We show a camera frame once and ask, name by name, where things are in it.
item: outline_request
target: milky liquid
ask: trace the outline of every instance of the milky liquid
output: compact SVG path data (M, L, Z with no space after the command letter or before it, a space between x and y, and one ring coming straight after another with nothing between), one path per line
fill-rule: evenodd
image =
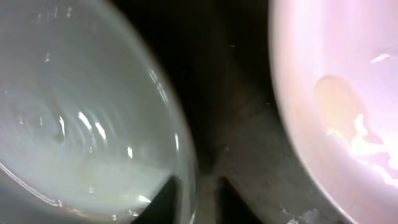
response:
M21 71L0 84L2 173L34 203L94 221L132 219L172 173L147 108L101 75Z

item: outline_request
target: white liquid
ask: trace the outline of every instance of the white liquid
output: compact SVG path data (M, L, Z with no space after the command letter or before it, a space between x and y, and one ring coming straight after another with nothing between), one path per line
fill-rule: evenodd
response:
M171 169L129 139L112 89L74 78L0 85L0 168L39 203L88 219L146 207Z

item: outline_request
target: white bowl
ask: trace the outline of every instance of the white bowl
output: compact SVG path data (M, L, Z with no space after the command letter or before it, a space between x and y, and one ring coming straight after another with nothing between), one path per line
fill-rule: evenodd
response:
M308 173L353 223L396 223L397 1L274 1L274 87Z

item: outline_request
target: gray surface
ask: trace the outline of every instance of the gray surface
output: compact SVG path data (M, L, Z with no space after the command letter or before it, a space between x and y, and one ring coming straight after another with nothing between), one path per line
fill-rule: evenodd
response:
M163 63L185 109L201 168L197 224L216 223L219 175L264 223L343 223L282 128L268 64L267 1L116 2Z

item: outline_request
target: dark surface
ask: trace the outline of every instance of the dark surface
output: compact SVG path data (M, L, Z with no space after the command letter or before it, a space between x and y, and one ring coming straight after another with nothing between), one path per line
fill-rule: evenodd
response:
M218 181L217 204L219 224L263 224L225 178Z
M178 185L170 178L148 207L131 224L174 224Z
M272 91L268 2L117 0L176 89L201 170L198 224L216 223L218 176L267 224L340 222L304 172Z

